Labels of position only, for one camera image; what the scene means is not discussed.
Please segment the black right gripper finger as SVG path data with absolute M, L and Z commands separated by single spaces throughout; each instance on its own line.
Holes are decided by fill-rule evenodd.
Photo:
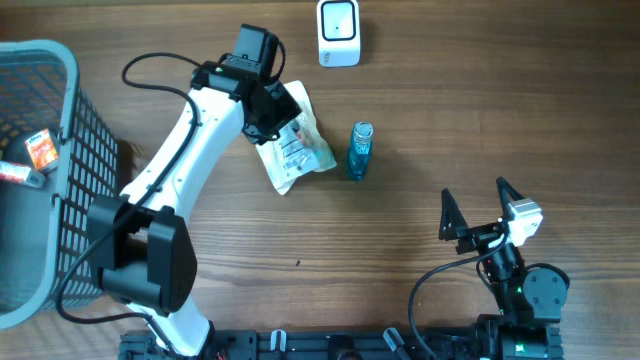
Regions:
M 502 219 L 512 220 L 513 215 L 509 210 L 509 204 L 512 201 L 523 200 L 524 196 L 513 188 L 504 177 L 498 177 L 496 179 L 496 185 L 502 208 Z
M 441 191 L 440 240 L 457 240 L 468 233 L 468 225 L 448 188 Z

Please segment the beige plastic pouch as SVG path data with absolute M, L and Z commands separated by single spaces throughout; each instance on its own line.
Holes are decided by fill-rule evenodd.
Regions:
M 284 87 L 301 113 L 280 130 L 277 141 L 256 145 L 267 175 L 280 195 L 285 195 L 299 177 L 325 172 L 337 165 L 329 144 L 317 129 L 317 119 L 303 83 L 296 80 Z

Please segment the orange tissue pack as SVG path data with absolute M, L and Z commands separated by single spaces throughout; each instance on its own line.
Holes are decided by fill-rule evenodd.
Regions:
M 54 170 L 59 161 L 55 137 L 49 129 L 44 129 L 24 141 L 34 168 L 43 173 Z

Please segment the red tissue pack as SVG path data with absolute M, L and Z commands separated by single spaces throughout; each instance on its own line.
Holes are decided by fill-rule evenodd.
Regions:
M 1 180 L 34 188 L 42 188 L 46 182 L 46 177 L 29 166 L 2 161 Z

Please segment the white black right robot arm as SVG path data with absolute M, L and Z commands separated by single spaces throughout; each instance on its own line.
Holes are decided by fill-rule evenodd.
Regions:
M 469 227 L 454 211 L 453 238 L 460 255 L 475 253 L 478 268 L 499 313 L 480 315 L 469 329 L 465 355 L 470 359 L 560 359 L 561 309 L 570 280 L 547 264 L 527 265 L 519 248 L 542 223 L 540 206 L 515 190 L 506 179 L 496 180 L 502 216 L 486 225 Z

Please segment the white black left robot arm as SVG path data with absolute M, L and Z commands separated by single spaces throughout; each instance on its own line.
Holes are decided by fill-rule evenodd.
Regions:
M 191 297 L 197 260 L 188 222 L 204 183 L 240 135 L 274 141 L 313 114 L 299 81 L 283 84 L 217 63 L 195 71 L 176 126 L 118 198 L 89 208 L 94 284 L 141 317 L 175 359 L 217 359 L 215 329 Z

